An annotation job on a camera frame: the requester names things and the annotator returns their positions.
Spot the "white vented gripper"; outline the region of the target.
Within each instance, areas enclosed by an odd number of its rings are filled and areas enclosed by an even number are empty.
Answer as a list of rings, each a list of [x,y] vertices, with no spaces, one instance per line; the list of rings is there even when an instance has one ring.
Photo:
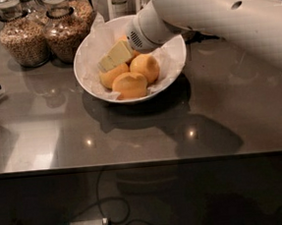
[[[128,41],[117,41],[101,57],[98,69],[105,73],[127,63],[133,58],[133,48],[139,51],[160,47],[176,35],[175,23],[175,14],[169,4],[149,1],[127,25]]]

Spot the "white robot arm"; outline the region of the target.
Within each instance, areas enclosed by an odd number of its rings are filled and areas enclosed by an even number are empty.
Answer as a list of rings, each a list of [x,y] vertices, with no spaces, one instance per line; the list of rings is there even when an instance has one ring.
[[[125,35],[149,52],[187,30],[222,37],[282,72],[281,0],[150,0]]]

